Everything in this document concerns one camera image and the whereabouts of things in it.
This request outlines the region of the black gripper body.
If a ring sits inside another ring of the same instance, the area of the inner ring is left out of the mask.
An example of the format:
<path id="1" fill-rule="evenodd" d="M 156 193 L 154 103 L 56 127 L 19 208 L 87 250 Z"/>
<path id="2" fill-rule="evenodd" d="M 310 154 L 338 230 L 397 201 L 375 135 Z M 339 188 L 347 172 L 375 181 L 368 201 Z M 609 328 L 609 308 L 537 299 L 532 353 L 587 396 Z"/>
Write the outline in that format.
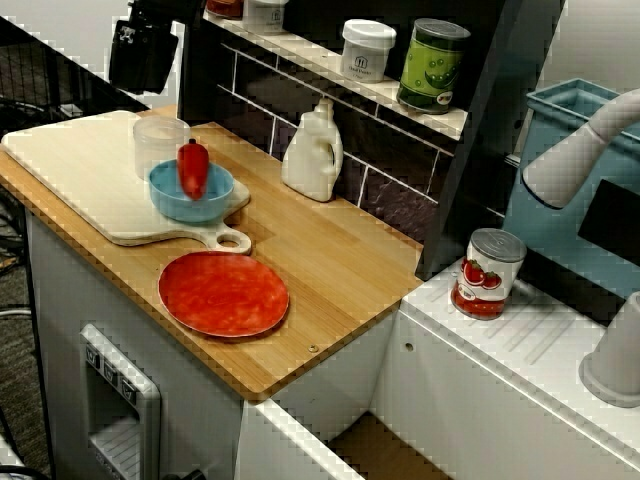
<path id="1" fill-rule="evenodd" d="M 198 23 L 201 2 L 197 0 L 134 0 L 129 1 L 132 15 L 151 23 Z"/>

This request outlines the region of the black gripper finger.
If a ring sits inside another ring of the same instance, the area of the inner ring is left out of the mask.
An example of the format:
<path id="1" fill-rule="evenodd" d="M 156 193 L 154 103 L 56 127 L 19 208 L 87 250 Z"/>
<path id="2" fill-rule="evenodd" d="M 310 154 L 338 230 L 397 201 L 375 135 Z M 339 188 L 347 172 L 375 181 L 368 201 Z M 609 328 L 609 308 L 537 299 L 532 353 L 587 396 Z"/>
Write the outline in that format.
<path id="1" fill-rule="evenodd" d="M 108 69 L 109 82 L 133 94 L 159 94 L 174 61 L 178 37 L 170 24 L 118 20 Z"/>

